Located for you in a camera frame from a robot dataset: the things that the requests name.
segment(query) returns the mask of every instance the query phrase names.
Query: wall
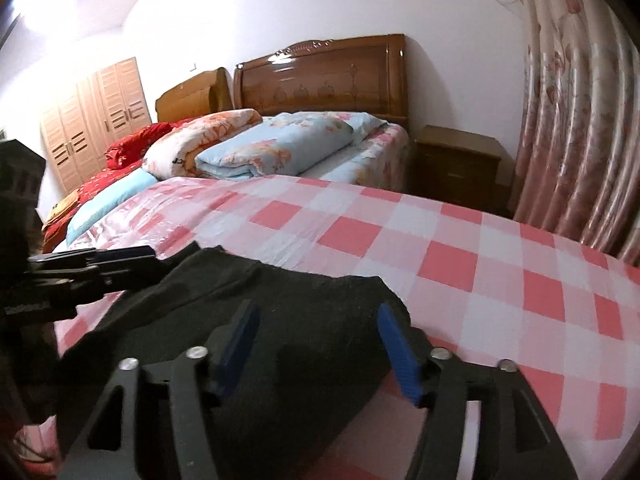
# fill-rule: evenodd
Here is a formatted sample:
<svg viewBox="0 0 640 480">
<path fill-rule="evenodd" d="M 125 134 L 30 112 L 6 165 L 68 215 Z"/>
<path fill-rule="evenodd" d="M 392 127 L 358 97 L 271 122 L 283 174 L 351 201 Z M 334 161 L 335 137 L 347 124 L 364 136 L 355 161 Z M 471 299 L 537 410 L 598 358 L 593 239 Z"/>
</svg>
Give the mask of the wall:
<svg viewBox="0 0 640 480">
<path fill-rule="evenodd" d="M 487 134 L 516 154 L 522 24 L 495 0 L 139 0 L 123 30 L 150 108 L 195 73 L 225 66 L 232 74 L 236 63 L 291 43 L 402 32 L 411 130 Z M 510 169 L 503 165 L 499 182 L 508 183 Z"/>
<path fill-rule="evenodd" d="M 19 56 L 19 48 L 3 48 L 0 50 L 0 66 L 19 64 Z M 49 51 L 11 78 L 0 79 L 0 127 L 6 128 L 9 138 L 18 139 L 34 152 L 46 156 L 39 125 L 42 106 L 57 90 L 128 57 L 132 57 L 132 53 L 122 41 L 121 28 L 60 46 L 54 52 Z M 46 218 L 49 209 L 63 197 L 47 164 L 37 208 L 41 218 Z"/>
</svg>

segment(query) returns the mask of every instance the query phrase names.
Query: wooden wardrobe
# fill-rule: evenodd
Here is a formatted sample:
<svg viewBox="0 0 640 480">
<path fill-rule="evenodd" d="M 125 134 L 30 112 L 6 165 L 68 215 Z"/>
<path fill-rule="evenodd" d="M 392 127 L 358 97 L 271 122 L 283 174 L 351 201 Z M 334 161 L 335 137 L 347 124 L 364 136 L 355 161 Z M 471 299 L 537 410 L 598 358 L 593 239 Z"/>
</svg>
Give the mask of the wooden wardrobe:
<svg viewBox="0 0 640 480">
<path fill-rule="evenodd" d="M 105 168 L 110 144 L 147 124 L 151 118 L 134 57 L 60 91 L 40 116 L 49 161 L 65 193 Z"/>
</svg>

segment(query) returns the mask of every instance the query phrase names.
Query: sheer curtain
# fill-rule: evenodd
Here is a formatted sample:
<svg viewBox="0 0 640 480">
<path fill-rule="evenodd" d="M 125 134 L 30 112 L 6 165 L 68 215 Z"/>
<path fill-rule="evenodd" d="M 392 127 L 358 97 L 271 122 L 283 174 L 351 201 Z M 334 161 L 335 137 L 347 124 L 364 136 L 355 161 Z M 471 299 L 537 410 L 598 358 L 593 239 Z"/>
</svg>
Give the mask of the sheer curtain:
<svg viewBox="0 0 640 480">
<path fill-rule="evenodd" d="M 604 0 L 520 0 L 514 220 L 640 264 L 640 56 Z"/>
</svg>

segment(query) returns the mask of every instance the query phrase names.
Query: black garment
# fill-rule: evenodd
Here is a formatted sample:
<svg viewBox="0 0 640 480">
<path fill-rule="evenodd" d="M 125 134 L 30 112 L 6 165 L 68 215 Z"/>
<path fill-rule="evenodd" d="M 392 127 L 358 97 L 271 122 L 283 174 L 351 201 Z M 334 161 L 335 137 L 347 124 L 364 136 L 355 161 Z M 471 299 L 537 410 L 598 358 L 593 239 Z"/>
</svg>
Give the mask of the black garment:
<svg viewBox="0 0 640 480">
<path fill-rule="evenodd" d="M 293 272 L 222 248 L 200 250 L 159 285 L 127 293 L 64 355 L 63 454 L 120 359 L 161 362 L 208 344 L 245 299 L 260 308 L 260 329 L 238 388 L 212 410 L 215 437 L 235 478 L 297 476 L 388 373 L 376 313 L 384 301 L 402 303 L 378 277 Z"/>
</svg>

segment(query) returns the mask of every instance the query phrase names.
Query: checkered tablecloth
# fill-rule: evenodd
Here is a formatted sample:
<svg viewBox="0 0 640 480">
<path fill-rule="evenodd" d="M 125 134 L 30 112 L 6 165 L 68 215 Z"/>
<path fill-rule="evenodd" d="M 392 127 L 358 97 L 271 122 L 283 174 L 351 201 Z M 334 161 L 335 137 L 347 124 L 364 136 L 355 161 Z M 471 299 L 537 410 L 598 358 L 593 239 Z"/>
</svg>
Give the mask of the checkered tablecloth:
<svg viewBox="0 0 640 480">
<path fill-rule="evenodd" d="M 167 256 L 193 239 L 287 269 L 381 276 L 433 343 L 520 364 L 582 479 L 601 478 L 638 425 L 640 271 L 610 256 L 454 205 L 284 176 L 161 182 L 72 248 L 148 244 Z M 60 350 L 113 300 L 57 323 Z M 389 376 L 307 480 L 404 478 L 423 416 Z"/>
</svg>

